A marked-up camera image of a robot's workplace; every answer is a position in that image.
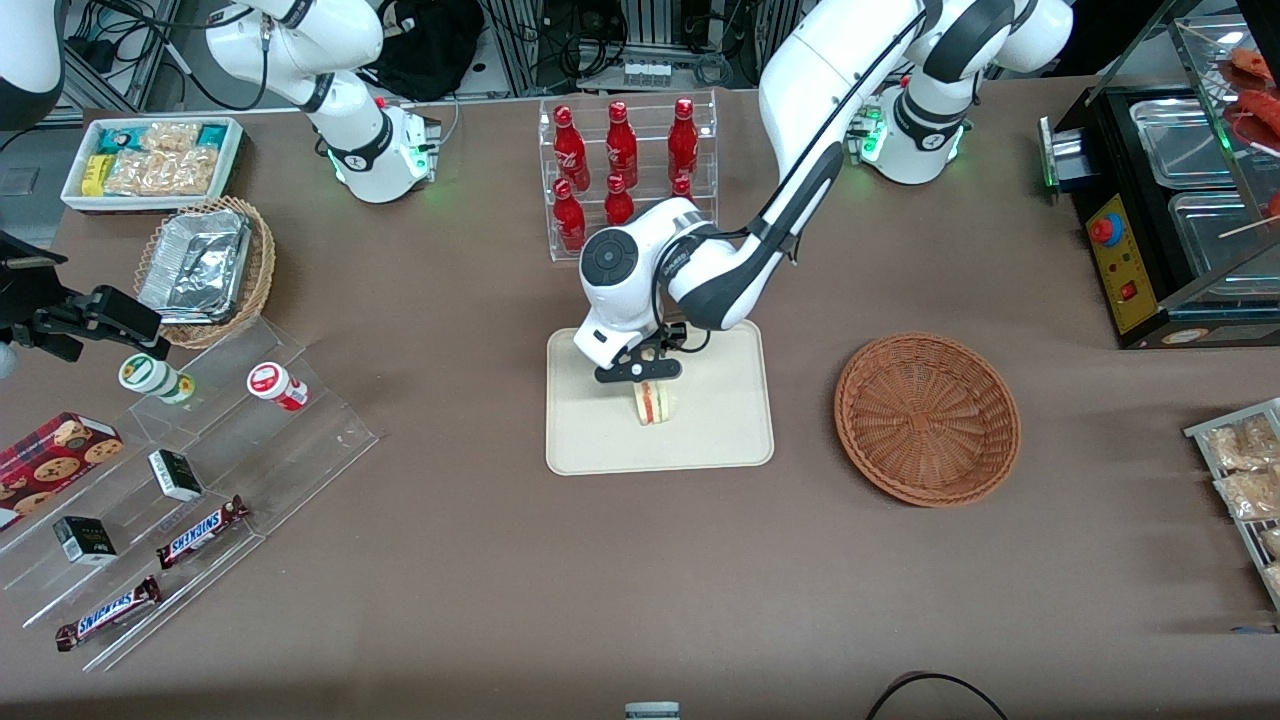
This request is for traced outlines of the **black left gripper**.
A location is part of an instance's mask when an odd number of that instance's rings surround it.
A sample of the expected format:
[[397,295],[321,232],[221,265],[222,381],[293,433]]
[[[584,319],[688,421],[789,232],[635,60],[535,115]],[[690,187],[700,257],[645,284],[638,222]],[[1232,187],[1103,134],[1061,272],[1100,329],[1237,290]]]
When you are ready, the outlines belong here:
[[684,370],[676,354],[698,354],[709,345],[710,331],[687,322],[660,323],[659,327],[635,346],[614,356],[614,366],[596,368],[595,380],[602,384],[639,383],[645,380],[645,370],[654,370],[654,380],[672,380]]

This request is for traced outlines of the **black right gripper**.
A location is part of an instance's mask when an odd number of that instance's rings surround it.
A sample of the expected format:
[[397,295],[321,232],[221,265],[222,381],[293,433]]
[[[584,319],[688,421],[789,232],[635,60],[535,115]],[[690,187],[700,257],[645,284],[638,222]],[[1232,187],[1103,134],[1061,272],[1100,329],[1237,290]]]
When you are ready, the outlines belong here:
[[96,329],[110,331],[120,343],[159,361],[166,361],[172,343],[160,337],[161,316],[140,300],[113,286],[101,284],[92,293],[65,287],[58,266],[68,258],[38,249],[1,233],[1,324],[3,342],[18,343],[74,363],[83,345],[78,340],[55,340],[56,334],[93,338]]

